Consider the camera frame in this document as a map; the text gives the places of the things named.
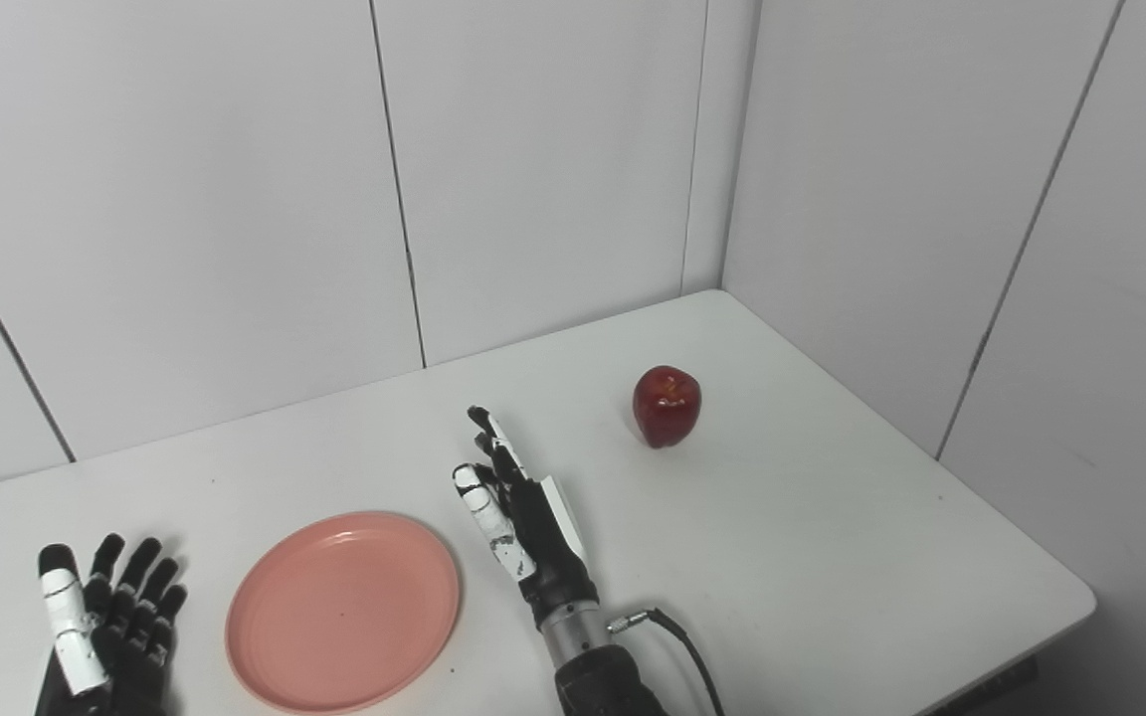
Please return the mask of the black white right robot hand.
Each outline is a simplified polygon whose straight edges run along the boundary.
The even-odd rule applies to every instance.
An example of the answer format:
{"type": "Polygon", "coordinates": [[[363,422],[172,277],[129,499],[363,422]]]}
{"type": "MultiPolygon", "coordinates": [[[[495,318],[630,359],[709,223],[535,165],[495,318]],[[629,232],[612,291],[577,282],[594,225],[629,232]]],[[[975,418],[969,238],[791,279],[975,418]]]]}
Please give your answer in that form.
{"type": "Polygon", "coordinates": [[[554,488],[528,475],[490,411],[471,406],[466,414],[478,427],[474,444],[489,461],[461,463],[452,471],[452,483],[492,557],[518,587],[536,628],[579,603],[599,603],[590,571],[551,502],[554,488]]]}

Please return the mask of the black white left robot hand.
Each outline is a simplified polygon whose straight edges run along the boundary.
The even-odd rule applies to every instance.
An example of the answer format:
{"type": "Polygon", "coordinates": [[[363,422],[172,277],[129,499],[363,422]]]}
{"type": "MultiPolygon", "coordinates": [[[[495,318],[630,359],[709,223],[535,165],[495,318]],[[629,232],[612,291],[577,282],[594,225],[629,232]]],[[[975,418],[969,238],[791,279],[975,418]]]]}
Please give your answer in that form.
{"type": "Polygon", "coordinates": [[[158,538],[141,540],[121,571],[126,541],[105,535],[83,575],[64,543],[38,553],[50,655],[37,715],[164,715],[176,615],[187,589],[158,538]]]}

